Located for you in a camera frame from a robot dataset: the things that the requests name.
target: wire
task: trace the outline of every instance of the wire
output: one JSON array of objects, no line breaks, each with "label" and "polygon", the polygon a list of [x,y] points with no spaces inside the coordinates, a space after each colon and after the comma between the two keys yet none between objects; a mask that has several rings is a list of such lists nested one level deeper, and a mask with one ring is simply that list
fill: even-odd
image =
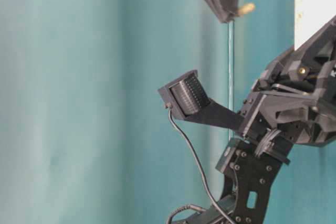
[{"label": "wire", "polygon": [[188,209],[195,210],[195,211],[197,211],[197,212],[205,212],[205,209],[202,208],[202,207],[199,207],[199,206],[196,206],[196,205],[193,205],[193,204],[185,205],[185,206],[183,206],[183,207],[179,207],[179,208],[177,208],[175,211],[173,211],[173,212],[169,215],[166,224],[171,224],[171,223],[172,223],[172,220],[173,220],[173,218],[174,218],[175,215],[177,215],[179,212],[182,212],[182,211],[185,211],[185,210],[188,210]]},{"label": "wire", "polygon": [[206,176],[205,176],[205,173],[203,171],[203,168],[202,168],[202,165],[200,163],[200,159],[198,158],[198,155],[196,154],[196,151],[192,145],[192,143],[190,142],[189,138],[187,137],[187,135],[178,127],[178,125],[174,122],[173,120],[173,117],[172,117],[172,108],[170,107],[169,108],[169,113],[168,113],[168,118],[169,118],[169,121],[170,123],[172,124],[172,126],[182,135],[182,137],[185,139],[185,141],[187,142],[187,145],[189,146],[194,158],[195,158],[195,161],[196,161],[196,165],[198,167],[198,170],[200,171],[201,173],[201,176],[202,176],[202,181],[203,181],[203,185],[204,185],[204,188],[205,188],[205,191],[209,197],[209,199],[211,200],[213,206],[216,208],[216,210],[218,212],[220,212],[220,214],[226,218],[231,224],[236,224],[234,222],[234,220],[226,213],[223,211],[223,209],[218,205],[218,203],[216,202],[216,200],[214,199],[214,197],[212,196],[210,190],[209,190],[209,186],[208,186],[208,182],[206,180]]}]

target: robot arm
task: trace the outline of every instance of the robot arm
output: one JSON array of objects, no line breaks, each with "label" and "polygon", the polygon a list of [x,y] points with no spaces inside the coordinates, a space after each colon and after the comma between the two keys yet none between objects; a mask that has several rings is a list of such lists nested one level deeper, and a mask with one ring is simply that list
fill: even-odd
[{"label": "robot arm", "polygon": [[[217,203],[236,223],[263,223],[272,183],[282,164],[289,164],[293,144],[320,147],[335,139],[335,42],[336,17],[298,50],[272,61],[237,113],[208,98],[195,70],[159,89],[176,119],[228,128],[238,136],[216,166],[225,177]],[[173,223],[232,222],[211,206]]]}]

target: brass pin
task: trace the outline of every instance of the brass pin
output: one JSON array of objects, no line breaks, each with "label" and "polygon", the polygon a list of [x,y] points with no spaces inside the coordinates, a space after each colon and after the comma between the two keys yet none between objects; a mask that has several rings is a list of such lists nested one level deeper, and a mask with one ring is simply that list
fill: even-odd
[{"label": "brass pin", "polygon": [[255,10],[256,6],[253,3],[248,3],[246,5],[243,5],[238,9],[238,16],[244,16],[245,14],[248,14],[250,12],[253,12]]}]

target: screw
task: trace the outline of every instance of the screw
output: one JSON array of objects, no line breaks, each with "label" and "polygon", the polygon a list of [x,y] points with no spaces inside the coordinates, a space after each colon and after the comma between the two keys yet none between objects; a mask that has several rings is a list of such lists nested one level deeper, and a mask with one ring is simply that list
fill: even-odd
[{"label": "screw", "polygon": [[306,72],[305,68],[299,68],[299,74],[305,74]]},{"label": "screw", "polygon": [[312,111],[315,111],[315,112],[319,112],[319,108],[314,106],[314,107],[311,107]]}]

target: fabric backdrop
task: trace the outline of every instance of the fabric backdrop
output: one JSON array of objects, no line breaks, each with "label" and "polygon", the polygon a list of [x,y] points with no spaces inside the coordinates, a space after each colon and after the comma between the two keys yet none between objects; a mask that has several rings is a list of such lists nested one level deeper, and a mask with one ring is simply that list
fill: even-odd
[{"label": "fabric backdrop", "polygon": [[[293,0],[241,2],[257,10],[235,24],[236,110],[293,43]],[[178,206],[209,205],[156,91],[198,69],[228,105],[228,27],[203,0],[0,3],[0,223],[164,223]],[[228,132],[179,125],[218,197]],[[334,153],[294,148],[265,223],[333,223]]]}]

